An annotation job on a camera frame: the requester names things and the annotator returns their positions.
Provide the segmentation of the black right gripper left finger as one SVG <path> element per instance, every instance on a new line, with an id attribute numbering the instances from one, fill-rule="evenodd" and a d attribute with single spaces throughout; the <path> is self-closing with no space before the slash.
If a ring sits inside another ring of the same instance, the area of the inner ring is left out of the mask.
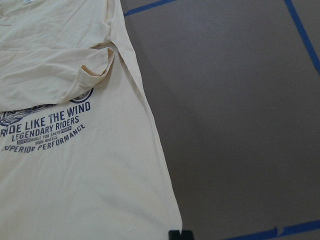
<path id="1" fill-rule="evenodd" d="M 181 233 L 179 230 L 170 230 L 168 232 L 168 239 L 169 240 L 180 240 L 181 239 Z"/>

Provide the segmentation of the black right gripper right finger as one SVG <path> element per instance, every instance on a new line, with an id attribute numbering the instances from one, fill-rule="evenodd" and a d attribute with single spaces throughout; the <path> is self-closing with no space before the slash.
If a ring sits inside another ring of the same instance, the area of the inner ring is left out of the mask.
<path id="1" fill-rule="evenodd" d="M 181 240 L 193 240 L 193 232 L 191 230 L 182 230 L 180 235 Z"/>

